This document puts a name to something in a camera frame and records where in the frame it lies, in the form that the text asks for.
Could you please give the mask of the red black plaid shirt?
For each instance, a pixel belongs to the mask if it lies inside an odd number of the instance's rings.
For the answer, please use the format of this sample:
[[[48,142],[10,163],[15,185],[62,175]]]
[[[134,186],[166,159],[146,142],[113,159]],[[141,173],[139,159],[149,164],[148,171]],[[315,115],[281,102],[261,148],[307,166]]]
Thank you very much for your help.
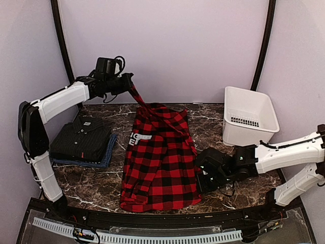
[[[120,207],[128,212],[182,209],[201,202],[197,150],[188,113],[160,103],[138,102],[123,166]]]

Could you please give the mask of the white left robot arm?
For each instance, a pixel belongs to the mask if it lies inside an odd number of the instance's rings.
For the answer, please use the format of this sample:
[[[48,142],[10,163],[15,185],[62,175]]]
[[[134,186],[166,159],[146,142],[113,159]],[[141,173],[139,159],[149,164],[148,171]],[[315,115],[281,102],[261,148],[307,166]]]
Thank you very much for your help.
[[[72,84],[31,103],[22,102],[18,112],[18,138],[24,150],[25,161],[31,165],[36,182],[51,202],[63,198],[63,192],[56,180],[49,157],[49,138],[45,129],[52,118],[71,107],[104,97],[129,91],[133,86],[133,73],[116,77],[80,76]]]

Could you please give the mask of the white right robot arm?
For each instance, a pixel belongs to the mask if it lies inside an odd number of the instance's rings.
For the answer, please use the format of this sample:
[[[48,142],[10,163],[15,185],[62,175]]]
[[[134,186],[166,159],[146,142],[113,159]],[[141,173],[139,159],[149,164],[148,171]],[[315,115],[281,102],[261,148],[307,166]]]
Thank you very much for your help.
[[[265,221],[278,214],[279,206],[289,205],[311,187],[324,186],[323,124],[318,125],[316,132],[296,140],[273,145],[260,141],[258,145],[240,146],[234,156],[209,147],[195,160],[195,165],[202,171],[197,176],[201,193],[299,164],[305,164],[299,173],[268,191],[266,204],[259,210],[259,216]]]

